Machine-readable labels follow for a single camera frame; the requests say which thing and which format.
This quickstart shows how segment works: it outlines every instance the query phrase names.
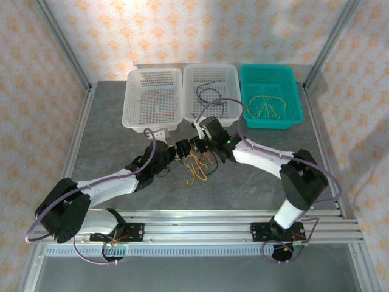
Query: patterned wallpaper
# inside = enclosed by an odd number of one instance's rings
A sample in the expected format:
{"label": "patterned wallpaper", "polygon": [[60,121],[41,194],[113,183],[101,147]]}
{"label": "patterned wallpaper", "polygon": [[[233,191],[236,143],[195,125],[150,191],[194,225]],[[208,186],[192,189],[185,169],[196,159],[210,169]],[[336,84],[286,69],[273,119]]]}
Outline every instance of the patterned wallpaper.
{"label": "patterned wallpaper", "polygon": [[304,81],[346,0],[47,0],[90,82],[140,64],[289,64]]}
{"label": "patterned wallpaper", "polygon": [[389,291],[389,2],[362,1],[309,93],[347,212]]}
{"label": "patterned wallpaper", "polygon": [[0,283],[14,291],[33,212],[60,179],[84,89],[31,0],[0,4]]}

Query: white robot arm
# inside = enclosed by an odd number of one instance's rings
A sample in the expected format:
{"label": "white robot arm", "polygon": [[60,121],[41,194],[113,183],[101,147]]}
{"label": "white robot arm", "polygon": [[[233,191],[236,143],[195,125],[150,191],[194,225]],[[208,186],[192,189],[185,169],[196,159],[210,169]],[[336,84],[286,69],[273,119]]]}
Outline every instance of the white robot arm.
{"label": "white robot arm", "polygon": [[[282,239],[328,185],[321,171],[291,159],[281,158],[294,156],[316,164],[306,150],[284,152],[253,142],[248,146],[247,141],[242,141],[238,135],[230,136],[215,117],[203,119],[197,128],[201,129],[202,135],[181,140],[174,146],[168,146],[164,141],[156,141],[154,154],[147,165],[146,161],[153,152],[152,144],[146,148],[143,156],[139,156],[132,164],[113,175],[92,181],[74,182],[70,178],[62,179],[37,208],[35,215],[38,216],[47,206],[69,191],[82,188],[43,217],[41,223],[48,233],[57,243],[66,242],[76,234],[122,237],[126,232],[126,222],[115,210],[94,212],[90,209],[111,198],[142,190],[171,162],[185,158],[191,150],[200,153],[211,151],[217,154],[222,162],[230,160],[249,164],[281,180],[286,200],[269,222],[269,228],[274,239]],[[253,145],[277,152],[280,157],[256,151]]]}

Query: teal plastic basket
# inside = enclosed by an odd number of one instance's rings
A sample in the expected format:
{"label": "teal plastic basket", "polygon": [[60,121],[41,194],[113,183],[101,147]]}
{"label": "teal plastic basket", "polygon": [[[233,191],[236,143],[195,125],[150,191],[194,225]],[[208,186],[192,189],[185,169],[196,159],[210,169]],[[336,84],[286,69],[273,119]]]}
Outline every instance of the teal plastic basket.
{"label": "teal plastic basket", "polygon": [[304,120],[293,70],[287,66],[241,66],[241,93],[249,128],[288,129]]}

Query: gray marble surface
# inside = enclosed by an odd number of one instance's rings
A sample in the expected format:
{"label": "gray marble surface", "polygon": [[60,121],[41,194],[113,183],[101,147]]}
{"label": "gray marble surface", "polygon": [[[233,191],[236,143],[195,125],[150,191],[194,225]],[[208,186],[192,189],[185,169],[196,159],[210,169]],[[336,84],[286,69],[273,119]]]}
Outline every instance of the gray marble surface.
{"label": "gray marble surface", "polygon": [[[150,144],[142,133],[123,127],[122,111],[126,81],[98,82],[91,110],[78,151],[72,179],[75,181],[99,178],[114,173]],[[316,136],[306,103],[301,97],[304,122],[288,130],[250,129],[243,122],[243,133],[256,143],[284,151],[310,151],[322,165]],[[236,123],[228,127],[236,133]],[[168,143],[196,136],[196,131],[183,121],[170,132]],[[227,162],[219,163],[208,181],[197,179],[192,186],[188,168],[178,162],[170,166],[163,178],[140,192],[120,196],[97,208],[113,207],[121,210],[277,210],[285,199],[281,181],[255,167]],[[320,198],[331,197],[329,187]],[[333,203],[321,204],[318,209],[333,209]]]}

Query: white plastic basket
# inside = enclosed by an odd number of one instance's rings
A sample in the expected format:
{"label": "white plastic basket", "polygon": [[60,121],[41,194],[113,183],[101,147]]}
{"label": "white plastic basket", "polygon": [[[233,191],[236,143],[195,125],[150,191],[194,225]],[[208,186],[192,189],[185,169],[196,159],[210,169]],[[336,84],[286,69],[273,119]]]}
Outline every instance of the white plastic basket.
{"label": "white plastic basket", "polygon": [[152,68],[128,74],[122,124],[136,132],[145,128],[174,131],[182,122],[182,71]]}
{"label": "white plastic basket", "polygon": [[[211,102],[220,97],[227,97],[241,101],[239,89],[238,71],[236,67],[228,64],[194,64],[184,68],[184,119],[193,123],[200,114],[203,105],[197,93],[205,101]],[[239,119],[242,113],[242,106],[236,102],[222,100],[222,104],[213,105],[207,108],[205,117],[215,116],[224,127],[231,126]]]}

